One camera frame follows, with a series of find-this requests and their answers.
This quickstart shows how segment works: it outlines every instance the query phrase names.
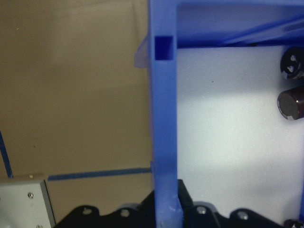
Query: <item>white panel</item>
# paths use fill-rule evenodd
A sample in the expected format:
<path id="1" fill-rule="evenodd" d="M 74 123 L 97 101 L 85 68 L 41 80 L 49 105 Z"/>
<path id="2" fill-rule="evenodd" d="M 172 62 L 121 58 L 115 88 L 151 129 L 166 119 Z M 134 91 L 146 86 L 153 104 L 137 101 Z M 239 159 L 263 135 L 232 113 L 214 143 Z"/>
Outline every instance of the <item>white panel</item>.
<path id="1" fill-rule="evenodd" d="M 178 176 L 196 201 L 228 216 L 240 207 L 297 218 L 304 120 L 282 117 L 284 47 L 178 50 Z"/>
<path id="2" fill-rule="evenodd" d="M 54 227 L 44 181 L 0 184 L 0 227 Z"/>

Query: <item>blue tape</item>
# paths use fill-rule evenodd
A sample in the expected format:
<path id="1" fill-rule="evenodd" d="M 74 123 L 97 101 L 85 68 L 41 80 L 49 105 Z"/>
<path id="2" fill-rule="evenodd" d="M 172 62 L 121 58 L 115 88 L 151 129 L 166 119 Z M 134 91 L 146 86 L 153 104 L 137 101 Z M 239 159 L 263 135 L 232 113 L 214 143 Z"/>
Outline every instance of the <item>blue tape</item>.
<path id="1" fill-rule="evenodd" d="M 150 168 L 134 168 L 124 170 L 108 170 L 108 171 L 94 171 L 94 172 L 80 172 L 80 173 L 69 173 L 60 175 L 51 175 L 48 177 L 48 181 L 63 181 L 70 179 L 81 179 L 81 178 L 92 178 L 92 177 L 108 177 L 108 176 L 119 176 L 119 175 L 130 175 L 139 173 L 149 173 Z"/>
<path id="2" fill-rule="evenodd" d="M 4 166 L 5 166 L 8 178 L 13 178 L 13 171 L 11 170 L 9 156 L 8 156 L 8 153 L 5 148 L 5 144 L 4 144 L 4 140 L 2 137 L 1 131 L 0 131 L 0 152 L 2 155 L 2 159 L 4 162 Z"/>

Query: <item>cardboard wall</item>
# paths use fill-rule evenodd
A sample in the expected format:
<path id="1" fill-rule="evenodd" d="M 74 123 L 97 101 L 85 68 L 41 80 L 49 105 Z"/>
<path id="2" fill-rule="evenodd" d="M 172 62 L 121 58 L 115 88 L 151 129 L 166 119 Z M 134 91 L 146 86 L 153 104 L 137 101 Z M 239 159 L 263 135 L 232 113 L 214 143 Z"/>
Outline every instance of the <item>cardboard wall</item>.
<path id="1" fill-rule="evenodd" d="M 133 66 L 146 26 L 144 0 L 0 1 L 0 130 L 14 176 L 150 166 L 147 74 Z M 59 221 L 81 204 L 140 202 L 151 177 L 47 186 Z"/>

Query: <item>black bracket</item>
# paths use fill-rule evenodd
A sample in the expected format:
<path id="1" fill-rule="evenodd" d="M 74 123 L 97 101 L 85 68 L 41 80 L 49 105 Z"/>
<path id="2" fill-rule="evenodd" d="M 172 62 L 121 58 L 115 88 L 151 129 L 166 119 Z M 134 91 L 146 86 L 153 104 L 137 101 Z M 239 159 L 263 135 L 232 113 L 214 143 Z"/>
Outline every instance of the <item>black bracket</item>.
<path id="1" fill-rule="evenodd" d="M 275 222 L 249 210 L 237 209 L 230 218 L 221 216 L 211 204 L 194 205 L 184 183 L 179 180 L 179 200 L 184 212 L 184 228 L 283 228 Z M 285 222 L 285 227 L 300 228 L 300 223 Z M 138 206 L 124 207 L 99 215 L 92 206 L 81 206 L 70 212 L 55 228 L 155 228 L 154 192 Z"/>

